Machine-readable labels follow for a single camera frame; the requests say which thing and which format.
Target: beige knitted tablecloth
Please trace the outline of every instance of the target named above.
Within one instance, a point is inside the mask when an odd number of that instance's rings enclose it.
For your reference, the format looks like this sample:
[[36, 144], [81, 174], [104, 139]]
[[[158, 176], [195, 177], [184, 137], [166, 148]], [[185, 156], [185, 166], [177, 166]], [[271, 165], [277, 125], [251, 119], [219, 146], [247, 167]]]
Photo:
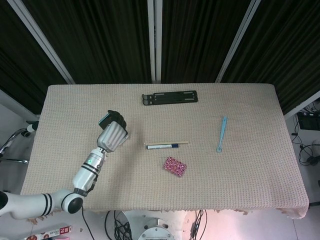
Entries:
[[[142, 94], [196, 90], [197, 103], [144, 106]], [[72, 180], [114, 110], [130, 138], [109, 153], [84, 207], [106, 210], [257, 210], [304, 217], [309, 200], [270, 84], [53, 85], [48, 89], [22, 194], [73, 189]], [[228, 117], [222, 152], [216, 149]], [[145, 143], [188, 140], [179, 148]], [[163, 169], [168, 156], [183, 177]]]

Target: pink patterned block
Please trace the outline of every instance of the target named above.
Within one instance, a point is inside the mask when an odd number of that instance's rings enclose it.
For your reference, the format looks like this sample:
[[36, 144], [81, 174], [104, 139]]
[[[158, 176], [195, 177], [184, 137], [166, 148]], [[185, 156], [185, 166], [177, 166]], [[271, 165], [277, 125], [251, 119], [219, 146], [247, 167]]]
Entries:
[[164, 165], [163, 165], [164, 169], [166, 169], [167, 171], [169, 171], [170, 173], [178, 176], [178, 177], [182, 177], [182, 175], [185, 173], [186, 169], [187, 169], [187, 165], [174, 159], [173, 157], [169, 156]]

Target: black curtain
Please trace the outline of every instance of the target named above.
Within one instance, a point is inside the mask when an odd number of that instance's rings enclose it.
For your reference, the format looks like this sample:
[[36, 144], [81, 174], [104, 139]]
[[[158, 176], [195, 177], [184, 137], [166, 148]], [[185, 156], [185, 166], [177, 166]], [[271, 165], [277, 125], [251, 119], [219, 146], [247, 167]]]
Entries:
[[263, 0], [223, 83], [270, 83], [283, 113], [320, 90], [320, 1]]
[[23, 0], [77, 84], [151, 83], [147, 0]]
[[214, 82], [249, 3], [163, 0], [161, 82]]
[[0, 29], [0, 89], [40, 114], [48, 86], [66, 82], [5, 0]]

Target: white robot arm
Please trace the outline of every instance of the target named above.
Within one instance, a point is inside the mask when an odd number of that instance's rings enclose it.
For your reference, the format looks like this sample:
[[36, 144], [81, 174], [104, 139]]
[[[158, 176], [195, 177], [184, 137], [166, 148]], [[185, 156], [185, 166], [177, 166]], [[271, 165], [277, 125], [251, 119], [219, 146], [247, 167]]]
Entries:
[[103, 132], [97, 139], [97, 148], [92, 150], [73, 178], [74, 190], [60, 189], [54, 193], [16, 195], [0, 191], [0, 216], [10, 213], [14, 219], [46, 216], [54, 209], [63, 209], [74, 214], [83, 204], [83, 199], [95, 187], [106, 153], [111, 153], [128, 138], [126, 122], [120, 113], [108, 111], [99, 122]]

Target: white floor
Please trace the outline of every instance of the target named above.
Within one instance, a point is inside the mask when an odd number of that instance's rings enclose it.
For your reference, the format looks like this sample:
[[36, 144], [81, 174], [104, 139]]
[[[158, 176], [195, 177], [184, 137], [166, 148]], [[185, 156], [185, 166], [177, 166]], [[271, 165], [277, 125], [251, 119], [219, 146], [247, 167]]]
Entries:
[[[309, 209], [303, 219], [292, 220], [274, 209], [255, 211], [248, 215], [232, 210], [219, 213], [208, 210], [208, 222], [203, 240], [319, 240], [320, 239], [320, 206]], [[104, 230], [105, 213], [84, 211], [85, 218], [96, 240], [107, 239]], [[182, 239], [190, 238], [190, 229], [195, 220], [195, 213], [189, 212], [182, 225]], [[73, 232], [66, 234], [71, 240], [90, 240], [90, 234], [82, 219], [81, 213], [74, 215], [57, 212], [37, 224], [26, 220], [14, 220], [9, 215], [0, 217], [0, 234], [10, 240], [18, 240], [30, 234], [40, 233], [72, 225]], [[201, 220], [199, 233], [202, 233], [205, 219]], [[108, 231], [113, 237], [113, 219], [107, 222]]]

